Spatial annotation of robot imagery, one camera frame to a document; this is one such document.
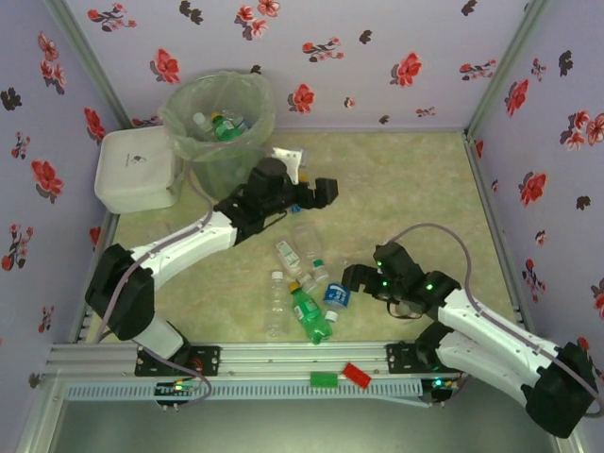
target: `green bottle label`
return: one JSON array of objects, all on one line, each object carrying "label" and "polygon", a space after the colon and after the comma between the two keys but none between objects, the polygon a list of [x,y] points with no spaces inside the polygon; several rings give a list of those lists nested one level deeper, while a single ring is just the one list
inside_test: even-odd
[{"label": "green bottle label", "polygon": [[294,307],[295,317],[298,318],[298,321],[317,310],[319,310],[319,306],[313,300],[306,300]]}]

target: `metal bracket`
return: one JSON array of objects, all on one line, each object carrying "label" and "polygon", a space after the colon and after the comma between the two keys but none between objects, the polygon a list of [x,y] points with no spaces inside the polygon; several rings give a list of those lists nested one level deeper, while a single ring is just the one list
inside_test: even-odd
[{"label": "metal bracket", "polygon": [[[189,353],[189,362],[195,359],[201,361],[201,373],[206,377],[218,376],[218,367],[220,364],[220,346],[191,346]],[[139,378],[155,378],[166,376],[187,376],[186,373],[175,370],[174,368],[156,361],[142,348],[137,350],[136,367],[134,376]]]},{"label": "metal bracket", "polygon": [[460,375],[459,370],[447,368],[443,365],[428,365],[417,358],[415,343],[392,343],[386,344],[386,361],[388,372],[391,375],[407,374],[454,374]]}]

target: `bottle in trash bin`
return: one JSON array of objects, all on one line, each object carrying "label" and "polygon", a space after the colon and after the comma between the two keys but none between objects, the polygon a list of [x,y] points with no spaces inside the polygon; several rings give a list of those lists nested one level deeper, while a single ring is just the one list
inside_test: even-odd
[{"label": "bottle in trash bin", "polygon": [[241,130],[219,113],[213,113],[211,115],[211,122],[214,125],[214,134],[216,135],[218,142],[227,142],[242,135]]},{"label": "bottle in trash bin", "polygon": [[271,293],[266,307],[266,333],[270,337],[280,337],[289,332],[288,294],[283,273],[275,271],[271,274]]},{"label": "bottle in trash bin", "polygon": [[245,132],[247,129],[249,129],[249,125],[247,124],[247,122],[245,121],[245,119],[242,117],[242,115],[238,114],[238,113],[234,113],[230,110],[224,110],[222,112],[222,115],[227,118],[228,120],[230,120],[230,122],[237,127],[239,130],[241,130],[241,132]]},{"label": "bottle in trash bin", "polygon": [[214,139],[214,126],[211,121],[206,118],[201,111],[193,115],[193,122],[199,128],[199,133],[206,142],[211,142]]}]

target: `clear plastic bottle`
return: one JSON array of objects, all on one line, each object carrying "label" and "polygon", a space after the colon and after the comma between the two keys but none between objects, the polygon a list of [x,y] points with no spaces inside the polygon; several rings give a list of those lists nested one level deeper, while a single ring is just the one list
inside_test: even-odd
[{"label": "clear plastic bottle", "polygon": [[327,307],[325,319],[330,323],[335,323],[340,313],[347,309],[350,303],[350,290],[342,284],[344,269],[350,264],[351,261],[348,259],[338,260],[331,271],[331,281],[323,296],[323,302]]},{"label": "clear plastic bottle", "polygon": [[235,127],[241,130],[242,133],[249,129],[249,125],[239,113],[235,113],[230,110],[223,110],[222,115],[227,118]]},{"label": "clear plastic bottle", "polygon": [[193,122],[198,127],[199,133],[197,135],[200,135],[204,141],[213,142],[216,140],[214,137],[214,126],[201,111],[198,111],[195,115],[193,115]]},{"label": "clear plastic bottle", "polygon": [[294,228],[294,244],[300,251],[302,259],[312,266],[312,276],[315,281],[326,281],[329,278],[329,271],[323,263],[323,248],[311,223],[304,222]]},{"label": "clear plastic bottle", "polygon": [[266,306],[265,326],[270,337],[286,335],[289,330],[288,292],[283,280],[283,273],[271,274],[271,293]]},{"label": "clear plastic bottle", "polygon": [[280,239],[275,244],[277,257],[291,278],[298,280],[302,289],[312,293],[317,288],[317,282],[302,267],[302,259],[294,246],[287,239]]}]

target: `white robotic arm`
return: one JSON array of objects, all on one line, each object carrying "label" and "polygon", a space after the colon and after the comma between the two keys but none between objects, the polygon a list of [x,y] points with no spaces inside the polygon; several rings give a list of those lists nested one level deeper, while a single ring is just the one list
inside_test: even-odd
[{"label": "white robotic arm", "polygon": [[590,359],[568,343],[560,347],[494,313],[453,278],[424,273],[396,242],[376,247],[377,268],[354,264],[343,285],[391,304],[403,303],[435,322],[413,354],[429,369],[457,369],[509,394],[547,432],[570,435],[600,397]]},{"label": "white robotic arm", "polygon": [[[188,342],[155,312],[155,291],[199,260],[262,232],[294,204],[304,209],[331,204],[338,195],[337,181],[317,178],[311,189],[298,177],[304,162],[301,150],[273,148],[246,184],[211,207],[209,219],[130,251],[110,246],[97,265],[86,301],[120,340],[134,340],[162,359],[185,363]],[[275,214],[280,217],[267,224]]]}]

